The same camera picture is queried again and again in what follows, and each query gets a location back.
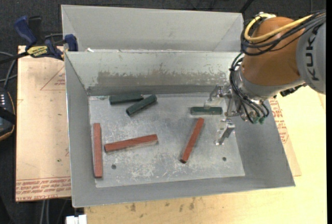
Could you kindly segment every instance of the gray metal box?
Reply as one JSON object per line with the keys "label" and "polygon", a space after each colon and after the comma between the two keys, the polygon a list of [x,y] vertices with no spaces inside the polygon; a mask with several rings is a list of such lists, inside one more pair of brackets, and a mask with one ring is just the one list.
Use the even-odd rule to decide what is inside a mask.
{"label": "gray metal box", "polygon": [[[273,116],[264,125],[234,118],[235,132],[220,146],[214,142],[225,116],[204,116],[190,160],[179,161],[197,119],[190,107],[228,81],[241,14],[62,6],[62,20],[79,44],[65,56],[74,207],[294,185]],[[130,93],[156,94],[157,104],[129,117],[130,104],[108,101]],[[95,179],[95,122],[103,144],[153,133],[159,142],[103,153],[104,175]]]}

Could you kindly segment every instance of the blue clamp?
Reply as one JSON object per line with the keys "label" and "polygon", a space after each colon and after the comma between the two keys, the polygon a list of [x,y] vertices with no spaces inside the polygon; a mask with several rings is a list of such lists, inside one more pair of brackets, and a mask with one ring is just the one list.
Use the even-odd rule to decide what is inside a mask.
{"label": "blue clamp", "polygon": [[[14,28],[16,32],[28,41],[25,46],[25,52],[32,57],[52,57],[63,60],[63,52],[59,50],[51,40],[46,39],[44,45],[36,45],[37,38],[29,28],[27,16],[20,17],[15,23]],[[78,44],[73,34],[65,36],[64,42],[68,45],[68,51],[78,51]]]}

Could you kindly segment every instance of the yellow clamp label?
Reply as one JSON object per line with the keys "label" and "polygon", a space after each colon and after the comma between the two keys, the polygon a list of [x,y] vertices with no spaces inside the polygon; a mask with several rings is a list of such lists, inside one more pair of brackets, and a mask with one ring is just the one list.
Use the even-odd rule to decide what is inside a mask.
{"label": "yellow clamp label", "polygon": [[42,54],[47,53],[48,47],[47,46],[32,46],[28,51],[26,51],[28,54],[37,57]]}

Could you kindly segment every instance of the yellow cable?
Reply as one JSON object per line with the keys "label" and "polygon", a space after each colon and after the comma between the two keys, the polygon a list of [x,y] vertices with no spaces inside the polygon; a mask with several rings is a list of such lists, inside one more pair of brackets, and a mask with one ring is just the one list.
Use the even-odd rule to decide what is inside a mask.
{"label": "yellow cable", "polygon": [[274,31],[271,31],[269,33],[266,33],[264,35],[261,35],[261,36],[258,36],[258,37],[250,37],[249,36],[249,30],[251,29],[251,27],[256,23],[258,22],[260,19],[262,18],[273,18],[273,17],[276,17],[275,15],[271,15],[271,14],[267,14],[267,13],[262,13],[256,17],[254,17],[252,19],[252,21],[248,24],[248,26],[245,28],[245,31],[244,31],[244,38],[248,41],[250,41],[251,43],[257,43],[259,41],[264,41],[276,34],[278,34],[279,32],[283,31],[283,30],[286,30],[286,29],[290,29],[291,27],[295,27],[296,25],[304,22],[305,20],[307,20],[308,18],[310,18],[312,15],[309,15],[309,16],[306,16],[304,18],[301,18],[301,19],[298,19],[296,21],[293,21],[292,23],[290,24],[287,24],[287,25],[284,25],[283,27],[280,27],[279,29],[276,29]]}

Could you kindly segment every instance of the red wooden block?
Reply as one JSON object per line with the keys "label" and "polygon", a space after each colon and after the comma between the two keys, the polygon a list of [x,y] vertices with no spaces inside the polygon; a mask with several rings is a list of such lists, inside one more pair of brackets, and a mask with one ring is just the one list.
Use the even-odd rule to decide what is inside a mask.
{"label": "red wooden block", "polygon": [[182,158],[180,159],[180,161],[182,163],[186,163],[189,159],[190,153],[196,143],[196,140],[198,138],[199,133],[201,132],[201,129],[203,127],[204,124],[204,119],[203,118],[199,118],[196,122],[195,128],[191,134],[191,137],[189,139],[189,142],[187,144],[187,147],[185,148],[185,151],[183,152]]}
{"label": "red wooden block", "polygon": [[137,138],[132,138],[128,140],[118,141],[114,143],[105,144],[104,148],[106,152],[111,152],[115,150],[121,150],[129,147],[136,147],[146,144],[153,144],[158,141],[157,135],[146,135]]}
{"label": "red wooden block", "polygon": [[95,178],[103,177],[102,130],[100,123],[93,124],[93,171]]}

